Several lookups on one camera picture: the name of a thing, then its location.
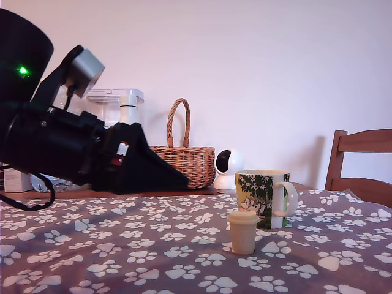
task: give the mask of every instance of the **cup lid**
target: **cup lid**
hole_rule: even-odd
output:
[[[235,210],[228,215],[227,220],[229,222],[233,222],[234,224],[248,225],[256,224],[260,219],[256,215],[255,211]]]

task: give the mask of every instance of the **ceramic mug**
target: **ceramic mug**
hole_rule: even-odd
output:
[[[282,228],[298,208],[298,193],[282,170],[241,170],[235,173],[238,209],[255,211],[257,228]]]

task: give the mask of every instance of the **small beige cup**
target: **small beige cup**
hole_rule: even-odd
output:
[[[230,223],[233,252],[252,254],[256,244],[256,224],[260,220],[255,211],[232,211],[227,220]]]

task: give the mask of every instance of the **basket handle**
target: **basket handle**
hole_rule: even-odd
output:
[[[185,100],[184,98],[179,98],[174,102],[173,106],[171,107],[170,113],[169,113],[169,118],[167,120],[167,146],[169,148],[174,147],[173,143],[173,118],[174,114],[177,110],[177,107],[183,103],[185,106],[185,111],[186,111],[186,126],[185,126],[185,136],[184,136],[184,147],[189,147],[189,130],[190,130],[190,110],[189,110],[189,104],[188,101]]]

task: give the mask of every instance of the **white security camera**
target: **white security camera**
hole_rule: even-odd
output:
[[[235,172],[244,168],[241,153],[232,148],[223,150],[215,158],[214,166],[219,174],[215,180],[214,188],[222,193],[235,189]]]

